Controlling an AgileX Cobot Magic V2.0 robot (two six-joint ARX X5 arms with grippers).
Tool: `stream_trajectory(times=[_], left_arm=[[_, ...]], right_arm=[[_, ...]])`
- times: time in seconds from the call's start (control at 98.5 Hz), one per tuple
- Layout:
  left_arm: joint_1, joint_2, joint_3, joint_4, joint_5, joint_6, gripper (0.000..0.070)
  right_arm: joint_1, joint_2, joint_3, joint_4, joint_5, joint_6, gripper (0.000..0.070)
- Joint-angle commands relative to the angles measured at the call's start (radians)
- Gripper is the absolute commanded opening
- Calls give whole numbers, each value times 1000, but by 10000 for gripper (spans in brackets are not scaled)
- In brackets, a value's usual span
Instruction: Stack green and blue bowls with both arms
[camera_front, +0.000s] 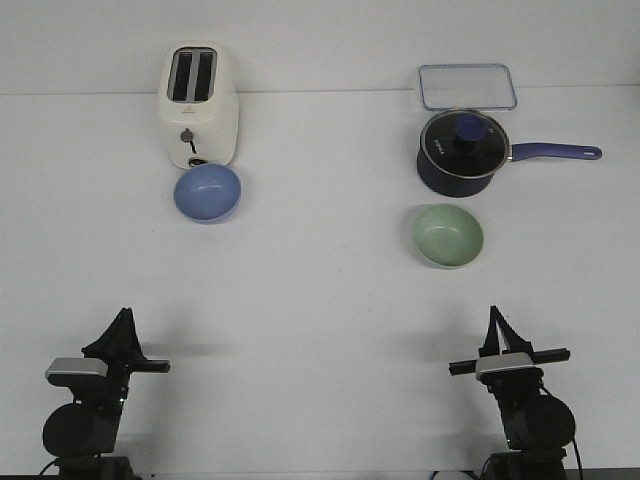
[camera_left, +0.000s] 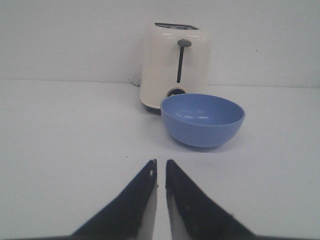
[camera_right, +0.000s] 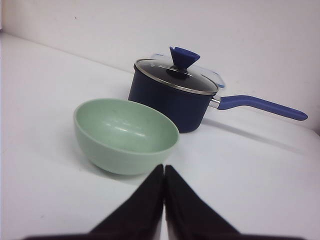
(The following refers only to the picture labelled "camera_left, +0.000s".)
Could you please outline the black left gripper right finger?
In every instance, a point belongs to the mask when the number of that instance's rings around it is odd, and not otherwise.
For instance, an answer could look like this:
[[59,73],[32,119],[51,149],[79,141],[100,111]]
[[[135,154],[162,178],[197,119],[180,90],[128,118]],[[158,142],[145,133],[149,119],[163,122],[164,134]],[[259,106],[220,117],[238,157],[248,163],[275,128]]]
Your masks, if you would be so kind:
[[211,200],[170,159],[166,162],[166,200],[173,237],[251,237],[253,233]]

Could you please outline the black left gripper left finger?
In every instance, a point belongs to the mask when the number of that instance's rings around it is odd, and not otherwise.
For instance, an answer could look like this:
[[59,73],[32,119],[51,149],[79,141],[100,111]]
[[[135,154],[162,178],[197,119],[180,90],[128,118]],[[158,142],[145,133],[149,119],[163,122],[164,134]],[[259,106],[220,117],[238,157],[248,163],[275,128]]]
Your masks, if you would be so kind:
[[157,160],[149,160],[121,193],[71,236],[151,238],[157,210]]

